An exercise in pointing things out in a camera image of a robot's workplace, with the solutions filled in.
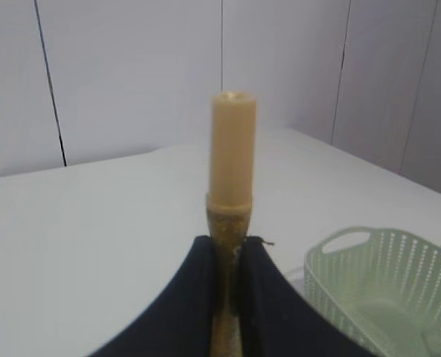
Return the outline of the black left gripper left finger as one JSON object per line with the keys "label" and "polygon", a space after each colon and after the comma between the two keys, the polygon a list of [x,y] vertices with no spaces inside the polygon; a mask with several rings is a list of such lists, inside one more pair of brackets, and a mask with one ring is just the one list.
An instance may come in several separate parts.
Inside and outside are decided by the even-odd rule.
{"label": "black left gripper left finger", "polygon": [[162,293],[93,356],[209,356],[216,302],[216,255],[196,237]]}

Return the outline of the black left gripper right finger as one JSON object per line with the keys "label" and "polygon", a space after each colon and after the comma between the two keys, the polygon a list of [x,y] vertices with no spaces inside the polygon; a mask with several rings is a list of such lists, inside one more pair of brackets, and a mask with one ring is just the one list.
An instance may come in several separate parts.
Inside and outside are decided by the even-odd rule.
{"label": "black left gripper right finger", "polygon": [[244,356],[368,356],[317,313],[278,270],[260,237],[239,254],[237,303]]}

